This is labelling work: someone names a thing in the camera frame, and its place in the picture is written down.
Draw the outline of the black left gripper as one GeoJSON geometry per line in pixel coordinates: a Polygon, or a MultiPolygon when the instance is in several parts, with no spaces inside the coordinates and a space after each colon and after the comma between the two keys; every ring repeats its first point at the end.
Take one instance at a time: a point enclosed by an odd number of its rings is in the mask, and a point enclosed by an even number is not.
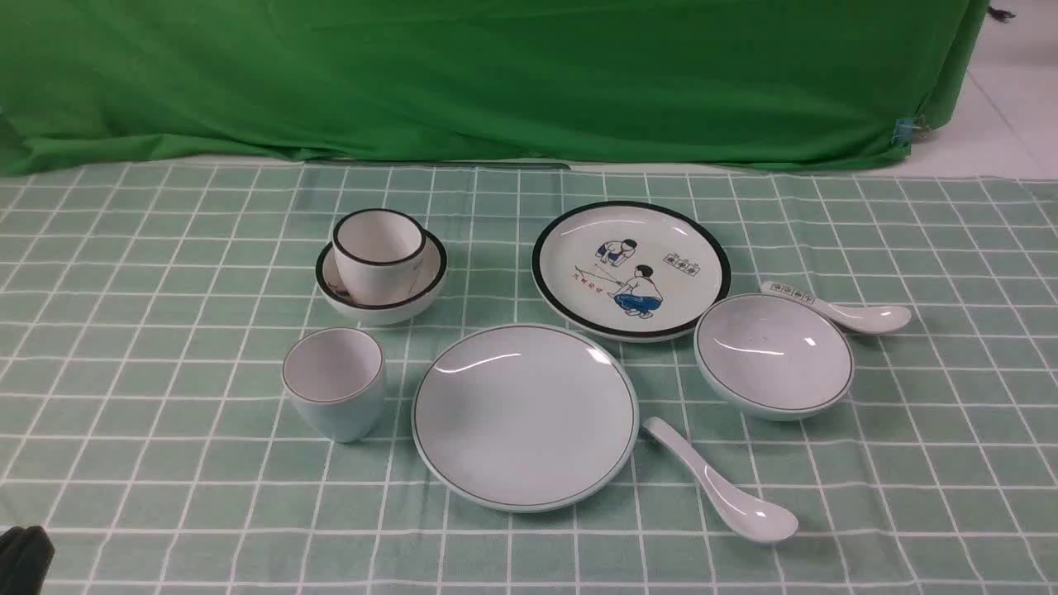
{"type": "Polygon", "coordinates": [[[1,594],[41,594],[55,555],[39,525],[14,526],[1,537],[1,594]]]}

